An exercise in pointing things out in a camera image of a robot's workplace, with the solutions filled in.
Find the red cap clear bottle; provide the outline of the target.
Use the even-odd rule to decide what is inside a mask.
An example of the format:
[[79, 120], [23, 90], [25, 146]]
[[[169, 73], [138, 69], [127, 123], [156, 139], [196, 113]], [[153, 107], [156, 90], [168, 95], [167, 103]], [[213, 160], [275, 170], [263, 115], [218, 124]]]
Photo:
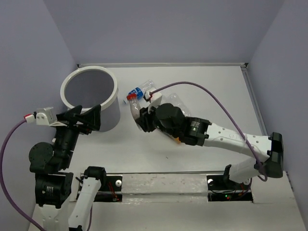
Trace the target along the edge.
[[141, 109], [137, 95], [135, 93], [129, 94], [127, 96], [127, 101], [130, 106], [132, 117], [134, 121], [136, 121], [138, 118], [140, 118], [140, 109]]

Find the orange milk tea bottle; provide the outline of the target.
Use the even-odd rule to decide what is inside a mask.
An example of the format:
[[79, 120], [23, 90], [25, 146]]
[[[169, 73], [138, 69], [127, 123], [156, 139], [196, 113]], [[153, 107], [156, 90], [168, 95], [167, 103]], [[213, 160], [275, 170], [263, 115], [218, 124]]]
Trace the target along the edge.
[[174, 138], [172, 135], [168, 134], [166, 131], [157, 128], [158, 131], [160, 131], [162, 134], [164, 134], [165, 136], [167, 136], [169, 139], [171, 139], [174, 143], [176, 144], [181, 144], [180, 140], [178, 138]]

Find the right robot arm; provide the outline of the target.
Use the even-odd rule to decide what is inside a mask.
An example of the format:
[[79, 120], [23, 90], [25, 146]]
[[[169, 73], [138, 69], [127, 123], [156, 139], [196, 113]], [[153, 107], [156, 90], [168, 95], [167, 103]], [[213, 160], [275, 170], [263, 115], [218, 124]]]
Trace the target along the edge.
[[244, 154], [249, 159], [225, 167], [222, 185], [232, 189], [253, 177], [283, 177], [282, 134], [269, 136], [241, 135], [206, 119], [185, 116], [179, 107], [164, 103], [157, 108], [142, 108], [136, 124], [144, 132], [156, 129], [190, 146], [221, 148]]

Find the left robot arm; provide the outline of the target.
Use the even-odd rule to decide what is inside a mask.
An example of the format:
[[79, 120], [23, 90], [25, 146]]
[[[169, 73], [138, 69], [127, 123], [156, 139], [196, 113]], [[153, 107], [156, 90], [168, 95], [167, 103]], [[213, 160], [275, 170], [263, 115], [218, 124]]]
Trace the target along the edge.
[[61, 114], [52, 107], [38, 109], [34, 119], [39, 126], [56, 129], [52, 143], [39, 142], [29, 152], [30, 172], [35, 174], [35, 199], [45, 231], [85, 231], [98, 190], [106, 186], [104, 167], [88, 167], [74, 210], [68, 212], [74, 174], [69, 168], [79, 135], [89, 135], [101, 127], [101, 106], [86, 112], [78, 105]]

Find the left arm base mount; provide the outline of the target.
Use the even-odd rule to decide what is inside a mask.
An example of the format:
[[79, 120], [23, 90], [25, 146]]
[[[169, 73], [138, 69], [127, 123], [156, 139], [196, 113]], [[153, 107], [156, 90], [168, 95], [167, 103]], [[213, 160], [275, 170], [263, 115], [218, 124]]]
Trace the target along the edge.
[[94, 202], [122, 202], [122, 175], [107, 174], [106, 183], [98, 190]]

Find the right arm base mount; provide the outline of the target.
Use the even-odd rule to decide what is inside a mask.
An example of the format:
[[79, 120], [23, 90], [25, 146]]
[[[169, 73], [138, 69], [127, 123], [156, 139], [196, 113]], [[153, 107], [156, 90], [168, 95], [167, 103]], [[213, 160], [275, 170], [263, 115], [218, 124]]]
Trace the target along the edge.
[[206, 177], [209, 202], [253, 202], [250, 184], [225, 182], [222, 175]]

